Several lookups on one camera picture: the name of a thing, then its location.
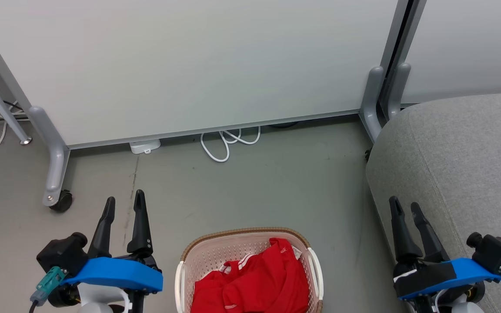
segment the laundry basket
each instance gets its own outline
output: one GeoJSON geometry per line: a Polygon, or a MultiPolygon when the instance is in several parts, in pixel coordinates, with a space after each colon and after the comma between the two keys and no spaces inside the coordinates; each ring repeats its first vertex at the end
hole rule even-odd
{"type": "Polygon", "coordinates": [[[308,280],[307,313],[322,311],[324,279],[318,257],[308,241],[289,228],[245,228],[213,233],[191,242],[181,256],[175,272],[175,303],[178,313],[189,313],[193,303],[194,282],[210,271],[218,270],[225,261],[242,259],[249,253],[260,253],[270,247],[270,238],[287,239],[303,252],[300,261],[308,280]]]}

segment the white partition panel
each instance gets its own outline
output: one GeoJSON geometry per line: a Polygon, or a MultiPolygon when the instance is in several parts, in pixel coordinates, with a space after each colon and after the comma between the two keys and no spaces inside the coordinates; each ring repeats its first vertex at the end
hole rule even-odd
{"type": "Polygon", "coordinates": [[[358,110],[397,0],[0,0],[0,54],[67,145],[358,110]]]}
{"type": "Polygon", "coordinates": [[[501,0],[426,0],[402,103],[501,93],[501,0]]]}

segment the gray sofa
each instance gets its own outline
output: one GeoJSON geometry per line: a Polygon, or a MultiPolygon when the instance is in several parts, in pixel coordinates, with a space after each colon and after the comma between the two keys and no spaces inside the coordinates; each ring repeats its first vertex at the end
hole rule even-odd
{"type": "MultiPolygon", "coordinates": [[[[418,202],[451,258],[471,257],[472,232],[501,236],[501,94],[421,103],[391,119],[376,139],[367,180],[392,250],[388,199],[418,202]]],[[[501,283],[479,305],[501,313],[501,283]]]]}

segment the gray floor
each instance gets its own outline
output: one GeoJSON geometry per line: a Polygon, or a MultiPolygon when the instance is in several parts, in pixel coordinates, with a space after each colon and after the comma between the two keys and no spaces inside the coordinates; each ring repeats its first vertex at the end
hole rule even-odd
{"type": "MultiPolygon", "coordinates": [[[[324,312],[402,311],[364,180],[370,144],[356,117],[287,130],[265,127],[256,145],[231,145],[224,164],[209,159],[197,137],[163,140],[149,155],[134,155],[125,145],[74,151],[65,186],[75,201],[64,214],[41,204],[47,151],[30,123],[22,125],[33,142],[20,146],[9,130],[0,147],[0,312],[28,310],[43,276],[36,254],[49,240],[72,232],[90,239],[108,196],[117,200],[110,252],[125,254],[137,189],[147,196],[154,256],[165,278],[163,293],[147,297],[146,312],[175,312],[175,269],[193,239],[251,226],[290,227],[310,241],[324,272],[324,312]]],[[[223,144],[210,139],[220,157],[223,144]]],[[[76,310],[46,304],[36,312],[76,310]]]]}

